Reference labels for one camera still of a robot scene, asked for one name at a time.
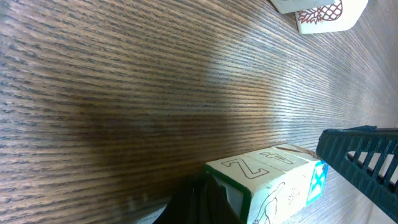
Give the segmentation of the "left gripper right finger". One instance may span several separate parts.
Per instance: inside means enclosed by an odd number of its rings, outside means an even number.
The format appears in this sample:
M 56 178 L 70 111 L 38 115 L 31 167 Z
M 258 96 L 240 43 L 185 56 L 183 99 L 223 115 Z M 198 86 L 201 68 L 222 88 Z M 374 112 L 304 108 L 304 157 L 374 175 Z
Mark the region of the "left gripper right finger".
M 397 128 L 326 129 L 316 154 L 397 221 Z

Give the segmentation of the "blue X block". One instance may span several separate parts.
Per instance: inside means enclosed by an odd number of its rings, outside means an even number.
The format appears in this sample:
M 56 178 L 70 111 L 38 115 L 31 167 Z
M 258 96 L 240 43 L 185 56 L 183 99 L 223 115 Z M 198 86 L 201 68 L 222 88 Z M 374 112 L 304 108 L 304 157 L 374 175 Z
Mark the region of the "blue X block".
M 319 199 L 323 194 L 323 189 L 325 186 L 328 164 L 323 161 L 314 151 L 309 149 L 292 145 L 292 144 L 282 144 L 276 146 L 280 151 L 287 152 L 291 155 L 301 158 L 310 163 L 310 186 L 307 195 L 306 207 L 311 205 L 317 199 Z

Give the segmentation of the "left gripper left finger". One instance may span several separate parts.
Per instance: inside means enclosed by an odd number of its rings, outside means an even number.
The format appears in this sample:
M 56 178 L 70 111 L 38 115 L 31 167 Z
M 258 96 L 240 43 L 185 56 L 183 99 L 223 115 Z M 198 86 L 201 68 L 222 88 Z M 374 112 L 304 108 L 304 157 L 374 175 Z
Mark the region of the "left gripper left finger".
M 242 224 L 211 174 L 187 179 L 154 224 Z

